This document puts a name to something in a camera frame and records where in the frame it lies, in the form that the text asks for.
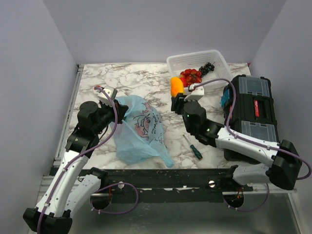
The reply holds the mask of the orange yellow fake fruit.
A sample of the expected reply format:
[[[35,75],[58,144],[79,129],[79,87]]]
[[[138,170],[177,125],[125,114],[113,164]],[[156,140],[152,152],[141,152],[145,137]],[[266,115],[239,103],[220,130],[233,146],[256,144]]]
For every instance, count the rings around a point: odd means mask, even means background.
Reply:
[[[184,94],[184,85],[180,78],[172,77],[170,80],[171,97],[175,98],[179,93]]]

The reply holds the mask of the blue plastic bag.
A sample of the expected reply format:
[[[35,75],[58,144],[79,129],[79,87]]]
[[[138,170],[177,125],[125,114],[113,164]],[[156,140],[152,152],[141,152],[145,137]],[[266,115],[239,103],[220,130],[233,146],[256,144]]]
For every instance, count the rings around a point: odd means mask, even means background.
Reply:
[[[157,109],[136,95],[118,97],[117,101],[129,107],[113,134],[117,158],[132,165],[159,157],[168,168],[173,167],[174,161],[164,144],[163,123]]]

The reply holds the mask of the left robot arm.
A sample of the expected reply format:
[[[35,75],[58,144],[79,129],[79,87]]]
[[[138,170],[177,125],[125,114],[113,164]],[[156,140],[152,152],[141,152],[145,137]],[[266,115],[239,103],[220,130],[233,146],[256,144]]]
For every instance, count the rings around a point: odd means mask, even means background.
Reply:
[[[95,191],[108,187],[107,173],[92,168],[77,186],[74,184],[99,143],[99,134],[111,122],[121,123],[128,106],[114,100],[113,106],[87,101],[80,105],[78,123],[67,139],[64,156],[53,181],[34,208],[28,208],[23,219],[38,234],[67,234],[73,217]]]

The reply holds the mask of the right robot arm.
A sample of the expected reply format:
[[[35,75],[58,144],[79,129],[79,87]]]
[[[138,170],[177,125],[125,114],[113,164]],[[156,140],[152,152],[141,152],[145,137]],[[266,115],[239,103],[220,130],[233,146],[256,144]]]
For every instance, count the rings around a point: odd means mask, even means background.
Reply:
[[[224,185],[235,191],[248,183],[272,183],[283,190],[292,190],[298,178],[302,161],[292,142],[263,141],[241,133],[232,132],[226,126],[207,119],[206,110],[186,95],[179,93],[171,98],[171,110],[182,115],[186,131],[200,143],[215,148],[243,154],[259,162],[258,165],[231,169]]]

